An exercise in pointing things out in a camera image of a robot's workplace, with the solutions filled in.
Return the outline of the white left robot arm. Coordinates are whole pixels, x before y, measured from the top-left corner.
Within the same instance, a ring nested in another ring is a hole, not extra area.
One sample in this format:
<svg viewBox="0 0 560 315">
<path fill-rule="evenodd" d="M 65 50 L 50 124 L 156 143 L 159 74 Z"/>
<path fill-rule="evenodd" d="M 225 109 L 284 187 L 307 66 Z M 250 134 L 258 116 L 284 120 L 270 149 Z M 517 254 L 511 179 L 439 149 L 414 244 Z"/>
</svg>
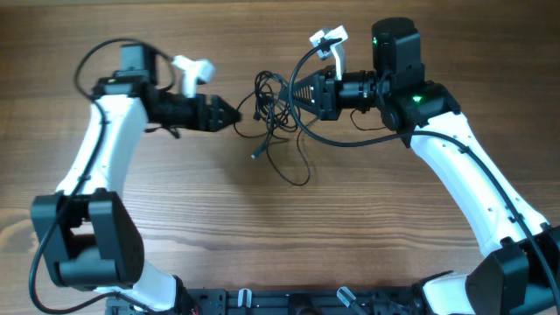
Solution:
<svg viewBox="0 0 560 315">
<path fill-rule="evenodd" d="M 164 129 L 216 132 L 240 114 L 218 95 L 198 92 L 214 76 L 207 59 L 171 56 L 133 38 L 119 40 L 120 65 L 84 92 L 91 115 L 66 176 L 31 204 L 38 237 L 28 290 L 43 308 L 37 274 L 53 284 L 89 291 L 108 312 L 197 314 L 200 304 L 182 281 L 146 260 L 144 242 L 123 204 L 123 187 L 143 134 Z"/>
</svg>

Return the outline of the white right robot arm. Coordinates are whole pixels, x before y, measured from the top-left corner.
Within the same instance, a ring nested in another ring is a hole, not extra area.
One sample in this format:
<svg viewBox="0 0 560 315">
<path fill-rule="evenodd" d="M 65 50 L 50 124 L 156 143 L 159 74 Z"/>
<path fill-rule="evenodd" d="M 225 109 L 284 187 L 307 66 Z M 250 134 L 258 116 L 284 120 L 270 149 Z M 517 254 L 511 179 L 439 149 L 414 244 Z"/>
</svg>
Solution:
<svg viewBox="0 0 560 315">
<path fill-rule="evenodd" d="M 559 306 L 559 230 L 510 185 L 477 141 L 448 89 L 425 77 L 414 22 L 389 17 L 371 29 L 370 71 L 349 73 L 343 27 L 311 36 L 311 52 L 333 66 L 293 74 L 281 96 L 293 114 L 334 121 L 343 109 L 378 109 L 388 139 L 400 139 L 437 175 L 466 217 L 482 254 L 470 273 L 447 271 L 398 297 L 376 290 L 374 312 L 536 314 Z"/>
</svg>

